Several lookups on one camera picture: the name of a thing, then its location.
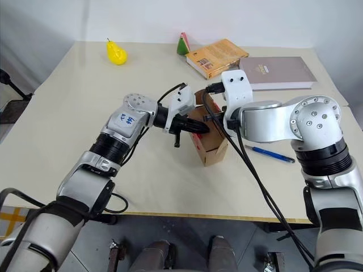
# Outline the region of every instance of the pen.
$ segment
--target pen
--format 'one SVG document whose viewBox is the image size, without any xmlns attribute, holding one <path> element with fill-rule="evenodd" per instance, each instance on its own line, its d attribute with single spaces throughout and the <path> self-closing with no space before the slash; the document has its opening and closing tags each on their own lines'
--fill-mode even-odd
<svg viewBox="0 0 363 272">
<path fill-rule="evenodd" d="M 295 162 L 295 159 L 286 157 L 284 155 L 280 155 L 278 153 L 274 153 L 274 152 L 271 152 L 271 151 L 268 151 L 268 150 L 265 150 L 265 149 L 262 149 L 262 148 L 258 148 L 258 147 L 255 147 L 255 146 L 248 146 L 246 144 L 244 146 L 247 147 L 250 150 L 253 150 L 253 151 L 257 152 L 257 153 L 261 153 L 261 154 L 264 154 L 264 155 L 267 155 L 267 156 L 270 156 L 270 157 L 273 157 L 273 158 L 276 158 L 276 159 L 279 159 L 279 160 L 283 160 L 283 161 L 286 161 L 288 163 L 294 163 Z"/>
</svg>

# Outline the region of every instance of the book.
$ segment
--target book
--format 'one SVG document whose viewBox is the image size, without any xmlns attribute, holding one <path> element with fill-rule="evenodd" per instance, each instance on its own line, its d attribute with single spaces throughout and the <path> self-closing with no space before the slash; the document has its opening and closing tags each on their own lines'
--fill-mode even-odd
<svg viewBox="0 0 363 272">
<path fill-rule="evenodd" d="M 315 76 L 301 57 L 241 58 L 243 70 L 253 90 L 311 88 Z"/>
<path fill-rule="evenodd" d="M 234 65 L 248 53 L 228 39 L 202 47 L 186 54 L 187 63 L 200 72 L 206 79 L 219 75 Z"/>
</svg>

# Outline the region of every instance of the white table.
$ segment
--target white table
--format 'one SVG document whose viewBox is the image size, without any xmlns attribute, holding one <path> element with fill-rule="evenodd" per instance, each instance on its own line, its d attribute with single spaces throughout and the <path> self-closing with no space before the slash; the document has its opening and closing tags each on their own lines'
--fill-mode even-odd
<svg viewBox="0 0 363 272">
<path fill-rule="evenodd" d="M 48 203 L 54 200 L 64 176 L 95 142 L 125 95 L 139 92 L 157 99 L 180 82 L 197 91 L 220 80 L 203 79 L 183 57 L 176 55 L 176 45 L 122 46 L 128 51 L 129 60 L 123 66 L 115 66 L 107 60 L 104 42 L 74 44 L 0 144 L 2 188 L 15 187 Z M 347 106 L 312 49 L 245 50 L 251 56 L 302 56 L 319 81 L 312 90 L 254 92 L 255 100 L 287 101 L 300 95 L 324 94 Z M 341 127 L 351 154 L 362 165 L 362 132 L 348 107 L 343 107 Z M 114 179 L 116 192 L 130 202 L 128 213 L 277 221 L 256 181 L 232 148 L 221 163 L 203 167 L 187 133 L 181 135 L 181 148 L 174 148 L 173 143 L 173 135 L 150 129 L 134 157 Z M 294 157 L 289 141 L 254 145 Z M 249 154 L 289 221 L 308 222 L 300 165 Z M 29 207 L 15 197 L 9 197 L 6 204 Z M 115 199 L 109 204 L 110 209 L 120 207 L 121 202 Z"/>
</svg>

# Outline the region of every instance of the brown paper box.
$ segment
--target brown paper box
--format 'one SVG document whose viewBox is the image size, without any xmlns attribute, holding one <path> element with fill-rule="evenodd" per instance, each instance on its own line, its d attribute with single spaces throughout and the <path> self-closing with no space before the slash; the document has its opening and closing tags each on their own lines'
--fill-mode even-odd
<svg viewBox="0 0 363 272">
<path fill-rule="evenodd" d="M 201 105 L 201 95 L 204 90 L 200 90 L 195 93 L 196 104 Z M 220 109 L 214 103 L 210 95 L 206 96 L 206 103 L 213 113 L 219 113 Z M 203 117 L 208 115 L 205 107 L 203 105 L 198 106 L 193 111 L 188 113 L 189 117 L 198 121 L 203 122 Z M 228 140 L 225 138 L 223 133 L 215 126 L 212 120 L 204 122 L 209 127 L 209 133 L 206 134 L 196 134 L 190 133 L 196 150 L 204 166 L 210 166 L 212 164 L 218 163 L 226 155 Z"/>
</svg>

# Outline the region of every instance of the gray floor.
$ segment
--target gray floor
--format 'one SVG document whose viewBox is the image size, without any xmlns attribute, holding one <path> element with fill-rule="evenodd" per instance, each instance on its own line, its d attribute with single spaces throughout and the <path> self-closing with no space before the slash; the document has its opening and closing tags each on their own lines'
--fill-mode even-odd
<svg viewBox="0 0 363 272">
<path fill-rule="evenodd" d="M 318 230 L 303 229 L 296 233 L 314 252 Z M 88 222 L 59 271 L 107 271 L 112 239 L 125 241 L 128 245 L 128 255 L 119 263 L 118 272 L 127 271 L 143 247 L 161 239 L 177 246 L 176 268 L 206 271 L 208 244 L 213 235 L 223 235 L 228 239 L 235 250 L 239 271 L 263 271 L 259 260 L 267 251 L 285 254 L 286 271 L 308 271 L 291 239 L 276 241 L 284 234 L 266 233 L 252 222 L 126 215 L 120 217 L 114 226 Z"/>
</svg>

